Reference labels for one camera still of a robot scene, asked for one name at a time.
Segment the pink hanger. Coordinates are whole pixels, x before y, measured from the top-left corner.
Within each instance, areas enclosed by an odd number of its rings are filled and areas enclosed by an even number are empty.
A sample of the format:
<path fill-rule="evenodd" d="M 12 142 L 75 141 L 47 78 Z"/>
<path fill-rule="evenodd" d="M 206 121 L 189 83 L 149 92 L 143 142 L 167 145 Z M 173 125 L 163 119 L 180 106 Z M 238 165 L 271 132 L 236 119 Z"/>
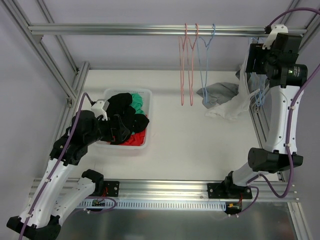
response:
<path fill-rule="evenodd" d="M 184 37 L 179 36 L 178 37 L 178 49 L 179 49 L 179 77 L 180 77 L 180 104 L 181 106 L 184 105 L 184 83 L 185 83 L 185 46 L 186 46 L 186 40 L 188 35 L 188 25 L 187 23 L 184 24 Z"/>
<path fill-rule="evenodd" d="M 195 23 L 195 37 L 194 41 L 191 42 L 190 37 L 187 36 L 187 40 L 191 49 L 191 70 L 188 70 L 188 87 L 189 87 L 189 101 L 190 106 L 194 105 L 194 58 L 195 58 L 195 47 L 199 36 L 199 24 Z"/>

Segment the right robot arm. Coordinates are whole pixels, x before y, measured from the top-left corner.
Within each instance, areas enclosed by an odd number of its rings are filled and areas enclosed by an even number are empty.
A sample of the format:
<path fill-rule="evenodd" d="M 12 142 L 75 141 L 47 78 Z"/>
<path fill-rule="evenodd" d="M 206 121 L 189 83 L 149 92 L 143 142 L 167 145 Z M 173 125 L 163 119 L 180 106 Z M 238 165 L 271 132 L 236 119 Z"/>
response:
<path fill-rule="evenodd" d="M 296 128 L 299 102 L 307 85 L 308 68 L 297 64 L 298 50 L 302 37 L 297 34 L 277 33 L 268 38 L 270 44 L 252 43 L 241 67 L 240 75 L 256 73 L 269 81 L 271 94 L 271 121 L 269 133 L 263 148 L 252 147 L 247 163 L 231 171 L 225 179 L 209 191 L 210 198 L 235 199 L 250 194 L 251 183 L 267 174 L 289 171 L 284 193 L 271 191 L 278 198 L 287 196 L 294 169 L 303 163 L 303 156 L 297 154 Z"/>

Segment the black tank top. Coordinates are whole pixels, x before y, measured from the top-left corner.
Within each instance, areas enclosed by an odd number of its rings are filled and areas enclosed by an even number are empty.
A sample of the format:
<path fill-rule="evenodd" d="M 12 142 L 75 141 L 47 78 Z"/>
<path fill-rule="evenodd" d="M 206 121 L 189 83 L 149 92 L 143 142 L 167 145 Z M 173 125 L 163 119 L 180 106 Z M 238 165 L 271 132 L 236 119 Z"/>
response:
<path fill-rule="evenodd" d="M 109 106 L 106 110 L 108 119 L 112 118 L 114 115 L 129 117 L 129 119 L 131 120 L 131 124 L 130 124 L 131 135 L 134 135 L 135 132 L 133 132 L 133 129 L 134 129 L 133 125 L 134 125 L 134 115 L 136 111 L 131 107 L 131 103 L 132 103 L 131 93 L 128 93 L 128 92 L 118 93 L 110 97 L 107 101 L 109 102 Z"/>

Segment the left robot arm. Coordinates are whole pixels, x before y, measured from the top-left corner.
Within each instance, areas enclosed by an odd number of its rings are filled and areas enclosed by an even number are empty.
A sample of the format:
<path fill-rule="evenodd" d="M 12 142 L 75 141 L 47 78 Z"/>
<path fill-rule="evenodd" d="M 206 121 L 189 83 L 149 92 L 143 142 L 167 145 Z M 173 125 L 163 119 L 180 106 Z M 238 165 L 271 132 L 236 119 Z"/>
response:
<path fill-rule="evenodd" d="M 82 200 L 105 196 L 103 174 L 88 169 L 75 187 L 59 198 L 88 147 L 100 140 L 121 141 L 129 134 L 118 114 L 104 120 L 90 110 L 79 110 L 65 134 L 53 144 L 45 174 L 31 201 L 20 215 L 10 217 L 6 226 L 18 233 L 20 239 L 55 240 L 63 223 Z"/>

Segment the red tank top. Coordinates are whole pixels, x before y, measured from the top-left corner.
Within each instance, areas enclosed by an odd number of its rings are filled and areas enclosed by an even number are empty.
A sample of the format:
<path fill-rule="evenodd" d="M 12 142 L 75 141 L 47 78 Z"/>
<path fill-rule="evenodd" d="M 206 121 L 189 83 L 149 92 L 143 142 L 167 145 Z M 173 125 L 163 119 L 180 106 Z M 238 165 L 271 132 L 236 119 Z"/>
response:
<path fill-rule="evenodd" d="M 145 142 L 146 132 L 132 134 L 127 141 L 121 143 L 122 146 L 139 147 Z"/>

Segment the green tank top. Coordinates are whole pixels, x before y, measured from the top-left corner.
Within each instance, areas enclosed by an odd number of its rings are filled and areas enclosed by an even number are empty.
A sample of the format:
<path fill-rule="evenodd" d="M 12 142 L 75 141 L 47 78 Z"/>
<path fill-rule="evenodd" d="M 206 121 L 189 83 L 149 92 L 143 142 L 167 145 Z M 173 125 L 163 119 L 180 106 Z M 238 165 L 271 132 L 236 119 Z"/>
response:
<path fill-rule="evenodd" d="M 148 125 L 147 117 L 145 112 L 142 110 L 143 98 L 138 93 L 132 93 L 132 103 L 130 106 L 135 110 L 134 121 L 133 121 L 133 132 L 140 133 Z"/>

